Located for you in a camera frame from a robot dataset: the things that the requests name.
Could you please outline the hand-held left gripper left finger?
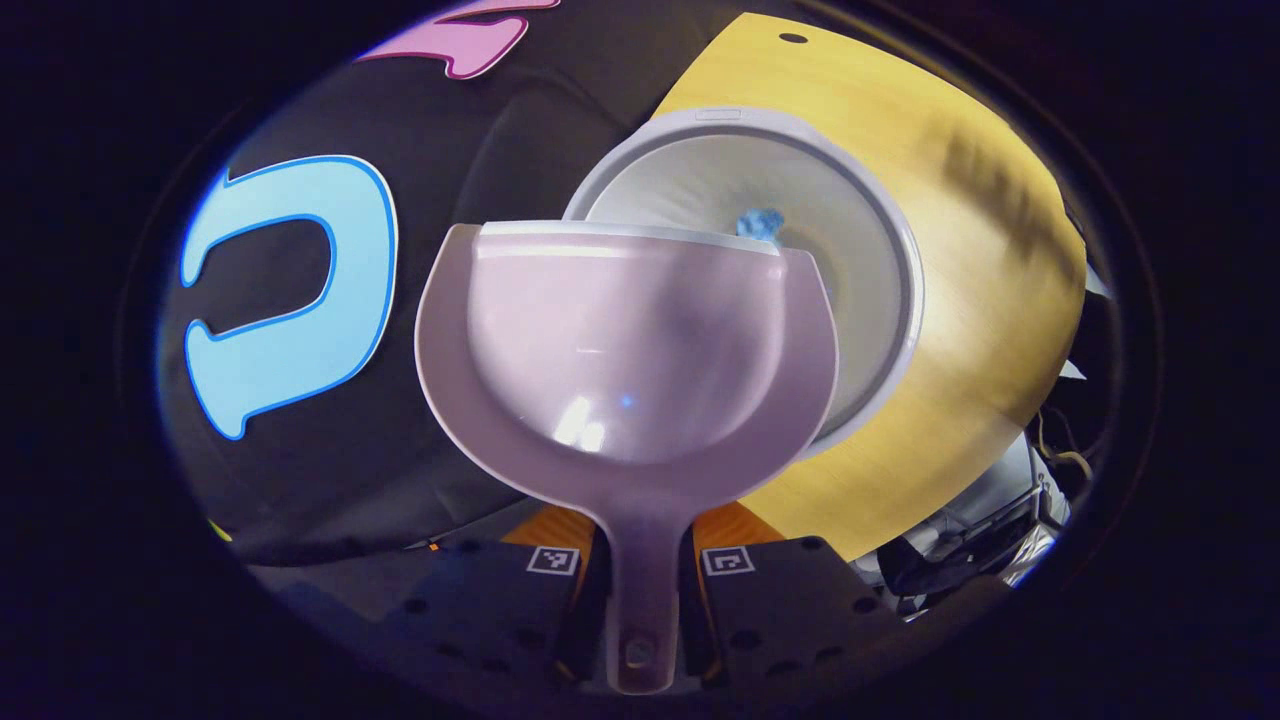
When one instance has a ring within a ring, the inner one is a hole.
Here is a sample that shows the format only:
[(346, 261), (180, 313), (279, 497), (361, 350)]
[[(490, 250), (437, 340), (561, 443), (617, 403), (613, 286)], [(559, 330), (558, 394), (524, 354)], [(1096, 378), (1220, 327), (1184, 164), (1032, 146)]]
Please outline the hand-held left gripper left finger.
[(590, 518), (515, 503), (428, 546), (426, 577), (380, 623), (380, 661), (419, 684), (475, 673), (559, 688), (602, 678), (611, 544)]

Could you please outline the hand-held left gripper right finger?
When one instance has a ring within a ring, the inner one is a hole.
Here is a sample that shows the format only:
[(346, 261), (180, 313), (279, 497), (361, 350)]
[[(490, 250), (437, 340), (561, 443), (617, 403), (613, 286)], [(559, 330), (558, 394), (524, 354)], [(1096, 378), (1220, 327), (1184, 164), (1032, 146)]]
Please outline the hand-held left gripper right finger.
[(685, 652), (703, 689), (838, 693), (882, 673), (906, 623), (818, 536), (786, 539), (740, 503), (682, 547)]

